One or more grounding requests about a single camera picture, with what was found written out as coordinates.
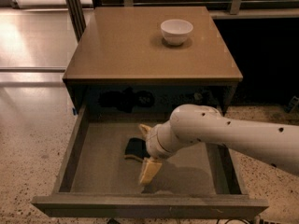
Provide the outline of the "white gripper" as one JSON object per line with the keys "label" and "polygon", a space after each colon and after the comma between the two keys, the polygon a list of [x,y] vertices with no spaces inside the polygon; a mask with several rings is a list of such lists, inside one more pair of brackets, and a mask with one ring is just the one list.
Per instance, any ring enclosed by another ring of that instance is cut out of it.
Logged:
{"label": "white gripper", "polygon": [[143,160],[139,176],[139,184],[148,185],[162,167],[163,162],[158,159],[168,159],[174,156],[187,144],[178,139],[172,131],[169,121],[164,124],[157,124],[154,127],[139,124],[138,128],[146,139],[146,149],[152,157]]}

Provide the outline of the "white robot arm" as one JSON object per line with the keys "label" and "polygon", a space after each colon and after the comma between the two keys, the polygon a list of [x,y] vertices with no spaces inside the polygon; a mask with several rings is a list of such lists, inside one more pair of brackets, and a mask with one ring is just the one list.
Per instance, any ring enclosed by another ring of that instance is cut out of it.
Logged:
{"label": "white robot arm", "polygon": [[299,127],[286,124],[228,119],[206,105],[180,105],[163,124],[141,124],[148,157],[143,160],[139,183],[148,185],[164,160],[197,143],[220,145],[274,164],[299,175]]}

